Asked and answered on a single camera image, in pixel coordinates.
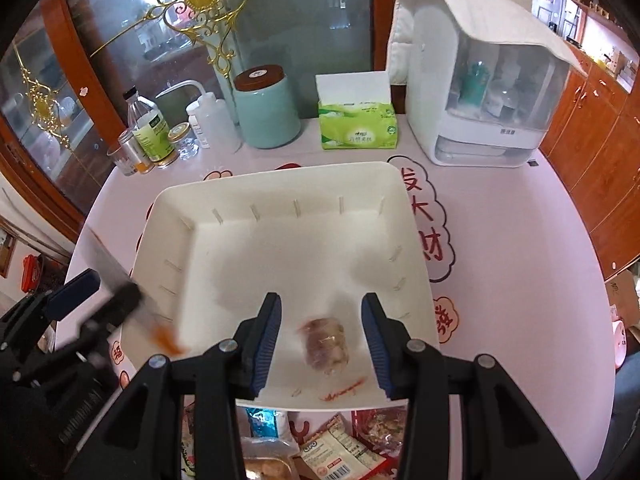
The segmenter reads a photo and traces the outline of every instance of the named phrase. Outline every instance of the white tray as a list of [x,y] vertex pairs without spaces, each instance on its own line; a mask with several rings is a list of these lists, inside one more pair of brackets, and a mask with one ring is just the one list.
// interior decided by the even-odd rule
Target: white tray
[[[388,405],[378,387],[360,303],[376,292],[411,337],[438,347],[427,269],[399,171],[359,162],[252,173],[165,189],[145,227],[132,277],[177,325],[188,355],[232,337],[267,292],[282,323],[267,385],[254,403],[281,410]],[[305,363],[300,327],[334,316],[350,361],[326,376]],[[136,368],[159,351],[135,323],[122,348]],[[358,380],[336,399],[323,400]]]

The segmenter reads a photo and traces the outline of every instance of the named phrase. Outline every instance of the table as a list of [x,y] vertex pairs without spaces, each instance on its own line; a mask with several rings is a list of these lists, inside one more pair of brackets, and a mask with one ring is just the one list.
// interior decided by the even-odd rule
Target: table
[[[468,360],[494,355],[520,386],[582,478],[596,467],[609,427],[614,343],[607,296],[587,231],[544,156],[521,168],[451,168],[431,164],[399,116],[396,150],[320,146],[317,120],[276,150],[243,146],[229,156],[202,150],[147,175],[114,170],[87,218],[128,270],[146,215],[169,186],[214,176],[388,160],[404,177],[429,269],[441,350]],[[86,268],[81,233],[67,279]],[[100,290],[58,323],[56,344],[107,298]],[[134,373],[114,335],[112,358],[124,380]],[[460,478],[460,418],[452,403],[452,467]]]

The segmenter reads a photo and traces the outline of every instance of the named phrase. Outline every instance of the snack packet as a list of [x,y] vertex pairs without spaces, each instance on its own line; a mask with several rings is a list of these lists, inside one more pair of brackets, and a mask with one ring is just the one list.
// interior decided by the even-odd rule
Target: snack packet
[[398,456],[404,439],[406,408],[383,408],[351,412],[353,430],[376,452]]
[[300,332],[305,338],[306,363],[314,370],[331,375],[349,362],[344,327],[335,317],[312,319]]
[[321,480],[367,480],[385,470],[388,459],[348,434],[338,414],[300,450],[300,458]]
[[[194,408],[195,402],[185,406],[182,416],[180,474],[184,480],[196,475],[193,447]],[[295,442],[289,444],[277,438],[241,437],[240,443],[248,480],[300,480],[291,459],[299,449]]]
[[265,410],[264,408],[245,408],[245,412],[251,436],[278,438],[298,452],[298,443],[291,434],[287,412]]

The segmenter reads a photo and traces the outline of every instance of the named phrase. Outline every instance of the plastic bottle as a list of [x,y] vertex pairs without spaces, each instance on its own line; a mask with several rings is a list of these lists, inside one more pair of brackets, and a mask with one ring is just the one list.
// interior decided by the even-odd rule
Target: plastic bottle
[[158,166],[171,164],[177,158],[177,152],[167,139],[169,125],[164,120],[162,112],[149,105],[149,100],[140,100],[136,87],[124,92],[122,96],[129,104],[129,127],[142,149]]
[[202,137],[207,147],[215,144],[225,153],[235,153],[242,146],[242,139],[231,120],[226,102],[216,99],[213,92],[198,97],[197,101],[187,106],[187,113],[200,143]]
[[472,40],[469,47],[466,75],[462,79],[458,109],[478,114],[484,94],[498,64],[500,46]]
[[491,81],[487,89],[484,109],[503,123],[513,123],[518,108],[518,91],[513,87],[520,75],[515,58],[505,60],[500,78]]

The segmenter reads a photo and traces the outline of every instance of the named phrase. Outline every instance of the barcode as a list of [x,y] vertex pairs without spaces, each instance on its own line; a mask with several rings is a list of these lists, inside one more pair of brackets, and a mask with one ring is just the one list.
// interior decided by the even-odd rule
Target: barcode
[[343,476],[347,476],[351,472],[345,465],[341,465],[338,469],[336,469],[333,473],[329,473],[325,478],[327,480],[338,480],[338,478],[342,478]]

